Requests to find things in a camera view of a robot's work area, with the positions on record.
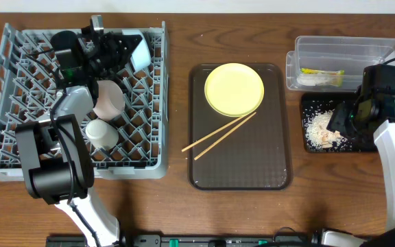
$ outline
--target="yellow plate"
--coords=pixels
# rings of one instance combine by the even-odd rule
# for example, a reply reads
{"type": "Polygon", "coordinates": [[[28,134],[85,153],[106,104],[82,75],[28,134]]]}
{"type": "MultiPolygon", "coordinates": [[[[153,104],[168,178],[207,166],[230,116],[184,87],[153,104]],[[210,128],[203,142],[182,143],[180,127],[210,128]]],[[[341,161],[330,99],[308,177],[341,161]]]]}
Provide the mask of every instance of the yellow plate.
{"type": "Polygon", "coordinates": [[[205,81],[206,101],[229,117],[244,116],[257,109],[264,93],[260,76],[243,64],[221,65],[205,81]]]}

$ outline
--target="rectangular tray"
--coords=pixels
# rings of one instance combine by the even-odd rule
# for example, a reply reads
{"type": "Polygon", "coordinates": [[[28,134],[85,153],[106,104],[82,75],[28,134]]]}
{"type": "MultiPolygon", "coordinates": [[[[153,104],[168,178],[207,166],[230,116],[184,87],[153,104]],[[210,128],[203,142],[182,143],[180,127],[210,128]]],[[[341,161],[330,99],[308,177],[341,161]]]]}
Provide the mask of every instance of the rectangular tray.
{"type": "Polygon", "coordinates": [[[335,110],[336,106],[346,102],[355,102],[357,95],[355,93],[305,93],[301,97],[300,112],[301,112],[301,126],[304,139],[304,148],[308,152],[376,152],[377,148],[374,143],[371,147],[362,146],[358,143],[352,143],[350,141],[342,141],[339,146],[333,143],[333,147],[326,149],[317,149],[312,146],[310,141],[307,141],[306,131],[309,118],[318,113],[324,113],[329,110],[335,110]]]}
{"type": "MultiPolygon", "coordinates": [[[[105,29],[121,33],[122,29],[105,29]]],[[[161,178],[167,172],[169,83],[169,36],[165,22],[161,28],[140,29],[149,45],[152,64],[132,74],[127,64],[118,72],[116,83],[123,90],[126,108],[109,121],[120,133],[120,140],[109,152],[94,148],[84,133],[89,113],[81,125],[86,147],[95,165],[95,176],[106,179],[161,178]]],[[[56,98],[53,78],[31,62],[25,54],[51,48],[50,38],[62,30],[15,30],[5,24],[0,45],[0,181],[23,180],[14,129],[17,124],[35,120],[56,98]]],[[[93,43],[81,39],[85,51],[93,43]]],[[[58,63],[52,54],[38,60],[54,69],[58,63]]],[[[60,155],[60,151],[49,153],[60,155]]]]}
{"type": "MultiPolygon", "coordinates": [[[[219,114],[206,101],[204,85],[220,64],[202,64],[190,72],[190,143],[234,118],[219,114]]],[[[228,130],[200,143],[189,152],[189,179],[203,190],[279,190],[291,182],[291,157],[280,69],[272,64],[246,64],[261,77],[265,94],[257,114],[226,139],[194,161],[228,130]]]]}

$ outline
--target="speckled black tray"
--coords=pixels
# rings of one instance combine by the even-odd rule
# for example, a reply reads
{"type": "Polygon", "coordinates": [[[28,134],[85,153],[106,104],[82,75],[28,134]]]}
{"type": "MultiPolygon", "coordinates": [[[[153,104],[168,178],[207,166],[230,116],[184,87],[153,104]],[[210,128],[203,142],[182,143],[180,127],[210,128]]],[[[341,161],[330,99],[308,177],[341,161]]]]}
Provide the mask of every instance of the speckled black tray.
{"type": "Polygon", "coordinates": [[[333,143],[331,148],[316,148],[306,138],[307,123],[315,112],[325,113],[329,110],[335,110],[336,106],[343,101],[356,101],[357,95],[354,93],[305,93],[301,97],[300,111],[301,124],[304,138],[304,147],[308,152],[376,152],[376,146],[372,144],[371,147],[352,143],[350,141],[342,141],[340,145],[333,143]]]}
{"type": "MultiPolygon", "coordinates": [[[[190,72],[190,143],[234,118],[211,108],[205,98],[206,78],[220,64],[203,64],[190,72]]],[[[265,94],[257,114],[197,161],[193,157],[233,126],[189,152],[189,179],[203,190],[277,190],[291,181],[289,134],[281,71],[272,64],[246,64],[262,78],[265,94]]]]}

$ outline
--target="white cup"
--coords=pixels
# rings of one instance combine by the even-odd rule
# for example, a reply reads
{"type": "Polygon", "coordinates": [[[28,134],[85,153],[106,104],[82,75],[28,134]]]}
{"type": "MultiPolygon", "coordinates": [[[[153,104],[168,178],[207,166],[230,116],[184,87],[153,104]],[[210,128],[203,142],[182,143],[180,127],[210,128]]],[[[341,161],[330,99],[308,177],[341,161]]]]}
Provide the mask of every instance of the white cup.
{"type": "Polygon", "coordinates": [[[97,81],[99,97],[94,113],[104,121],[110,121],[124,110],[123,92],[117,83],[110,80],[97,81]]]}
{"type": "Polygon", "coordinates": [[[85,133],[96,148],[109,150],[115,147],[118,142],[118,131],[100,119],[90,121],[86,126],[85,133]]]}

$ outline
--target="wooden table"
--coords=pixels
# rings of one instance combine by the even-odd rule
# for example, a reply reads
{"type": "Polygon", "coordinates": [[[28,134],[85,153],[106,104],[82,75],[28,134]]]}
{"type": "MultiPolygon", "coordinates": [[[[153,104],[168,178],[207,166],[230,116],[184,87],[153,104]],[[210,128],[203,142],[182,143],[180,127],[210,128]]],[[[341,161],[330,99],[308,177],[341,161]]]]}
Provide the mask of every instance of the wooden table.
{"type": "MultiPolygon", "coordinates": [[[[80,28],[90,14],[0,14],[16,29],[80,28]]],[[[385,228],[379,155],[309,154],[303,148],[299,101],[286,90],[292,184],[284,191],[213,191],[187,178],[188,75],[195,65],[269,62],[285,72],[286,53],[300,35],[395,38],[395,15],[104,14],[105,27],[159,27],[170,35],[169,169],[158,180],[96,180],[109,211],[129,233],[271,235],[282,226],[312,232],[323,226],[358,235],[385,228]]],[[[0,183],[0,246],[44,246],[50,234],[80,234],[61,211],[32,199],[23,183],[0,183]]]]}

